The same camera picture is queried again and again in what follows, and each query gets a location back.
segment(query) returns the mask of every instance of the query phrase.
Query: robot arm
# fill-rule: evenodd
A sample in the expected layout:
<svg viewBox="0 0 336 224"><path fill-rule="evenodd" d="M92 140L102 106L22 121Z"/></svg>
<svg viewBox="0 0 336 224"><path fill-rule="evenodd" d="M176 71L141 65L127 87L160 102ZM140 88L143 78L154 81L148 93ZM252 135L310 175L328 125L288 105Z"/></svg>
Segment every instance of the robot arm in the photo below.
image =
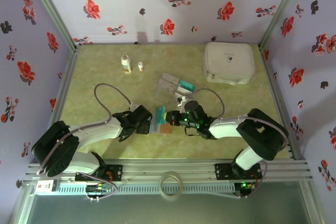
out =
<svg viewBox="0 0 336 224"><path fill-rule="evenodd" d="M105 124L100 126L91 127L97 123L79 127L68 126L63 121L58 121L46 131L31 150L39 164L42 164L62 137L79 128L77 132L62 141L43 166L43 170L48 177L62 172L82 172L101 177L106 168L103 159L97 153L82 153L77 150L108 138L118 137L119 142L122 142L134 133L148 134L151 118L152 114L140 105L134 111L113 114L109 122L105 121Z"/></svg>
<svg viewBox="0 0 336 224"><path fill-rule="evenodd" d="M171 125L195 128L198 134L210 140L222 137L242 137L249 145L238 153L232 163L235 174L249 170L261 160L273 160L286 147L288 132L284 127L259 109L247 115L224 119L207 116L197 101L182 99L180 111L167 112L166 121Z"/></svg>

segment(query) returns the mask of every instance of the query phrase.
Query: floral wallpaper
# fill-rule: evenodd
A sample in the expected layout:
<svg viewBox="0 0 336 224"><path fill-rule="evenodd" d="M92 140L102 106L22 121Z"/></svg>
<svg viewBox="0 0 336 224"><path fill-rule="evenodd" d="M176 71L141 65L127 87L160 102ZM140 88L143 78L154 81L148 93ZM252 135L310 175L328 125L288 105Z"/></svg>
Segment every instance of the floral wallpaper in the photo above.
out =
<svg viewBox="0 0 336 224"><path fill-rule="evenodd" d="M259 43L281 0L52 1L75 44L83 44L80 38L91 43L146 44ZM285 35L291 22L290 18L285 22Z"/></svg>
<svg viewBox="0 0 336 224"><path fill-rule="evenodd" d="M264 47L328 223L336 223L335 13L333 0L292 0Z"/></svg>
<svg viewBox="0 0 336 224"><path fill-rule="evenodd" d="M8 223L32 145L48 127L70 49L40 0L0 8L0 223Z"/></svg>

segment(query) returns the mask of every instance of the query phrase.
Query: teal object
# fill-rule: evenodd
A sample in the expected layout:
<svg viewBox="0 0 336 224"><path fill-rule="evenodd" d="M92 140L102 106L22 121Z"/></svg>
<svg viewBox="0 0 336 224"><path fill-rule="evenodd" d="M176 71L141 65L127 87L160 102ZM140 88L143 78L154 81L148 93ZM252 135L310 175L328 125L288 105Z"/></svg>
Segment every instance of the teal object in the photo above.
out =
<svg viewBox="0 0 336 224"><path fill-rule="evenodd" d="M179 81L178 86L181 88L184 88L186 90L189 90L190 92L194 92L196 87L189 82L186 81Z"/></svg>
<svg viewBox="0 0 336 224"><path fill-rule="evenodd" d="M166 120L164 119L164 114L166 113L165 106L156 107L156 124L161 125L166 123Z"/></svg>

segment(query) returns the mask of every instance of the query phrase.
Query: white bag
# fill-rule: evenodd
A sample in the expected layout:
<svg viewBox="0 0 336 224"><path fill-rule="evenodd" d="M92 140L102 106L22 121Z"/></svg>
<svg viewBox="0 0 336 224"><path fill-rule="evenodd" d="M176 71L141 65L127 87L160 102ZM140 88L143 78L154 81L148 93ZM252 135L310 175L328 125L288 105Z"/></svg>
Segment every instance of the white bag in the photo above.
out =
<svg viewBox="0 0 336 224"><path fill-rule="evenodd" d="M204 77L208 82L246 84L255 71L248 44L210 42L206 45Z"/></svg>

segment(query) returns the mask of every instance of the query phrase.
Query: glass panel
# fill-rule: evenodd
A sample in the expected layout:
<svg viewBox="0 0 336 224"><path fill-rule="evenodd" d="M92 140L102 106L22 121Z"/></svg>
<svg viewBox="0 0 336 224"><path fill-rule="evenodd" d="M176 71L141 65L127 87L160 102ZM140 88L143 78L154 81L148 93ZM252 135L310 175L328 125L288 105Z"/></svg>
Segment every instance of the glass panel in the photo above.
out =
<svg viewBox="0 0 336 224"><path fill-rule="evenodd" d="M90 202L85 196L36 196L29 224L56 223L295 223L308 224L298 183L263 183L249 199L213 195L112 196Z"/></svg>

